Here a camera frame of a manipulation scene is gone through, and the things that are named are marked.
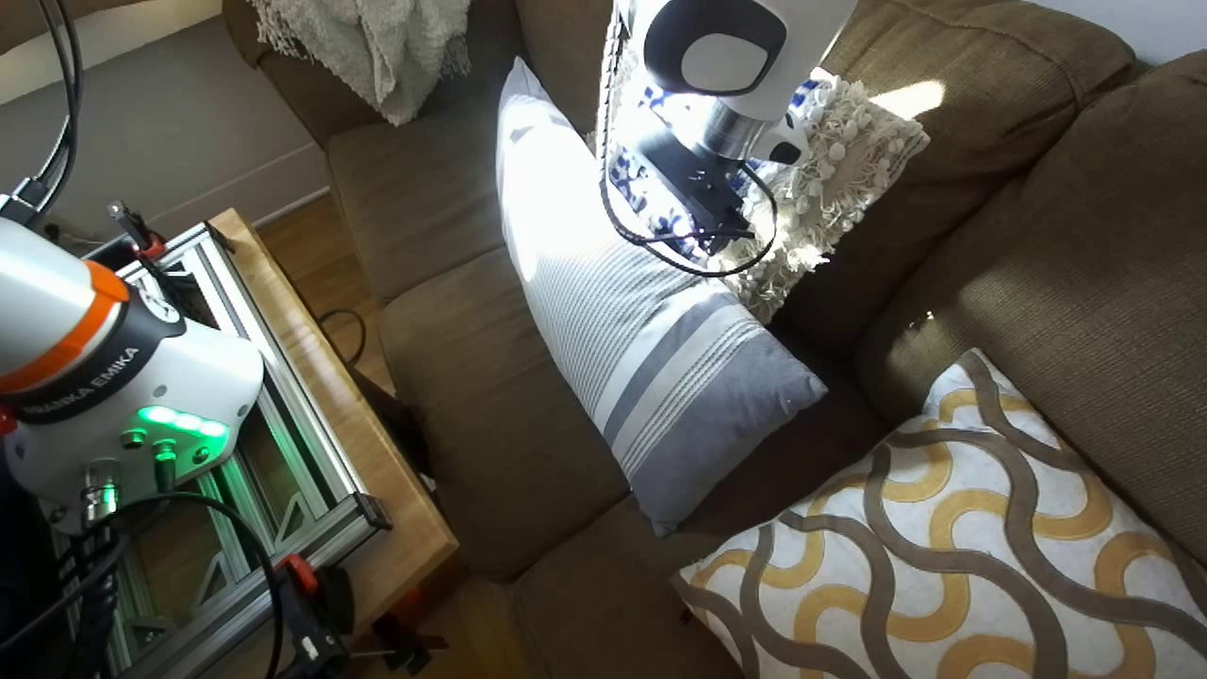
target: white cloth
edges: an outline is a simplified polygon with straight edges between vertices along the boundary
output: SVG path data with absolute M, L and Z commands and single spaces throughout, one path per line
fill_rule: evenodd
M 388 126 L 418 113 L 445 71 L 467 71 L 467 0 L 252 0 L 260 41 L 309 54 Z

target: white device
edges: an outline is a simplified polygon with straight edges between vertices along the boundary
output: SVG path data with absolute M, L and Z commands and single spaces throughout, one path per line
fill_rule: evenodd
M 0 220 L 2 463 L 52 529 L 76 533 L 230 458 L 265 357 L 173 309 L 155 276 L 120 279 Z
M 722 276 L 710 259 L 739 243 L 739 266 L 755 264 L 774 232 L 741 214 L 761 188 L 751 158 L 802 153 L 785 113 L 853 12 L 857 0 L 617 0 L 598 82 L 602 202 L 617 232 L 702 276 Z M 616 82 L 622 54 L 637 75 Z

